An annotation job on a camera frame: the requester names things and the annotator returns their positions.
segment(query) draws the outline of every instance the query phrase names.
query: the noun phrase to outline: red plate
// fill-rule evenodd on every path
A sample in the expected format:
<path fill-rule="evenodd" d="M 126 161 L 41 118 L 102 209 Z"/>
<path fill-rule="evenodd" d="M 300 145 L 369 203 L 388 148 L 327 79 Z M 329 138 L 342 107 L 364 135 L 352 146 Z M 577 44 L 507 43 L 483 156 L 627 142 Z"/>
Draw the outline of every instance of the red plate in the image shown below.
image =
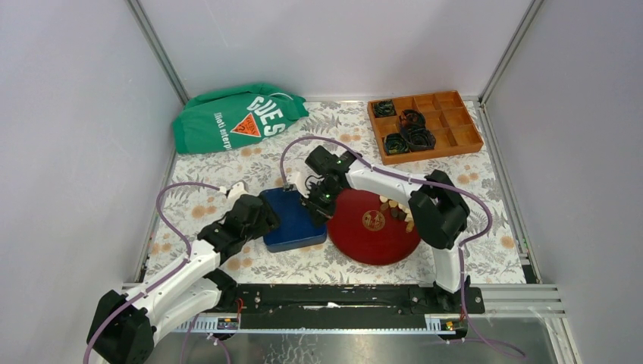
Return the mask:
<path fill-rule="evenodd" d="M 327 223 L 328 236 L 344 254 L 358 262 L 387 265 L 413 253 L 420 242 L 415 228 L 406 232 L 406 222 L 381 211 L 374 193 L 344 190 L 337 198 L 335 215 Z"/>

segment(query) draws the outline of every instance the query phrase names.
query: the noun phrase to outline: blue container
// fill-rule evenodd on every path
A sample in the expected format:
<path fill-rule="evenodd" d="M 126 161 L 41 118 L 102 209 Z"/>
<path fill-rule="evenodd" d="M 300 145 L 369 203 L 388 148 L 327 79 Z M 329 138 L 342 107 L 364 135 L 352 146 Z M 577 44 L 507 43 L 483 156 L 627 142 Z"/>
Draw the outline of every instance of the blue container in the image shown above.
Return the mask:
<path fill-rule="evenodd" d="M 326 225 L 315 227 L 308 211 L 301 206 L 301 194 L 298 191 L 284 191 L 273 188 L 261 192 L 274 212 L 281 219 L 281 225 L 275 231 L 263 237 L 270 253 L 303 248 L 326 241 Z"/>

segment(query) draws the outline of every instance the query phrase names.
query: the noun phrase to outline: metal sheet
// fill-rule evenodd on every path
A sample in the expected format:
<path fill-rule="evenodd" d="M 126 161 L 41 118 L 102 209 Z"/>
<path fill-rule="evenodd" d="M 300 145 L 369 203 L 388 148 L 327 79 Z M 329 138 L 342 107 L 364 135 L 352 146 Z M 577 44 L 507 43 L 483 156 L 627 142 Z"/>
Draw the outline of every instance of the metal sheet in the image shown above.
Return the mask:
<path fill-rule="evenodd" d="M 486 337 L 508 341 L 529 356 L 530 362 L 556 361 L 547 328 L 537 318 L 475 319 Z M 179 360 L 183 334 L 170 334 L 155 348 L 148 364 L 175 364 Z M 445 345 L 427 335 L 300 335 L 237 334 L 225 341 L 234 363 L 515 363 L 484 344 Z M 224 351 L 192 334 L 187 344 L 186 362 L 205 364 L 226 362 Z"/>

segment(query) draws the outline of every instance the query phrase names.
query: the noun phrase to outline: floral tablecloth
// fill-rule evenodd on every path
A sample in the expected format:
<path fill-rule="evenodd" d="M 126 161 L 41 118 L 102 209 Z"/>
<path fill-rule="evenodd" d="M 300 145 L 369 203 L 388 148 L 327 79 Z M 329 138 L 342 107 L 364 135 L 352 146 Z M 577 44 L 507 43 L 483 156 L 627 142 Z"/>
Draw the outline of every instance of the floral tablecloth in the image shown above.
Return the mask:
<path fill-rule="evenodd" d="M 466 102 L 466 106 L 477 123 L 473 102 Z M 305 135 L 340 140 L 368 160 L 381 162 L 365 102 L 307 102 L 306 108 L 310 111 L 308 118 L 259 144 L 208 155 L 178 155 L 172 183 L 196 180 L 230 186 L 231 182 L 244 180 L 252 194 L 279 187 L 283 184 L 278 169 L 281 151 L 290 141 Z M 318 143 L 321 142 L 307 140 L 295 145 L 286 157 L 287 171 L 291 168 L 308 170 L 304 159 Z M 341 152 L 333 144 L 325 147 L 331 152 Z M 466 248 L 466 268 L 472 282 L 525 283 L 500 185 L 486 147 L 477 153 L 391 167 L 426 174 L 438 168 L 447 172 L 457 187 L 480 196 L 491 208 L 494 224 L 486 237 L 468 244 Z M 480 231 L 486 222 L 483 211 L 473 202 L 468 204 L 471 215 L 463 237 Z M 165 200 L 165 214 L 191 240 L 203 226 L 220 218 L 230 207 L 220 193 L 197 187 L 174 189 Z M 149 251 L 147 276 L 184 254 L 185 248 L 183 242 L 160 222 Z M 258 239 L 248 242 L 241 253 L 227 260 L 222 268 L 239 283 L 427 284 L 434 280 L 431 249 L 423 243 L 401 262 L 370 266 L 346 257 L 330 240 L 317 246 L 270 253 L 263 240 Z"/>

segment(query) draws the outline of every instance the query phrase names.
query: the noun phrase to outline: orange compartment organizer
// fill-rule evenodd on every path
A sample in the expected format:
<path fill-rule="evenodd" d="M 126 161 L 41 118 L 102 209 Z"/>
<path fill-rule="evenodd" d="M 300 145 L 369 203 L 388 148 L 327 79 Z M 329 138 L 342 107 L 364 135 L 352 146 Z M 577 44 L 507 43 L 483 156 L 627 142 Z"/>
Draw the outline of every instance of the orange compartment organizer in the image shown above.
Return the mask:
<path fill-rule="evenodd" d="M 395 115 L 376 118 L 373 105 L 388 100 L 393 102 Z M 387 155 L 384 138 L 388 134 L 399 133 L 400 115 L 402 111 L 409 109 L 424 115 L 425 127 L 435 136 L 435 148 Z M 370 101 L 369 117 L 385 165 L 473 153 L 482 148 L 482 138 L 457 91 Z"/>

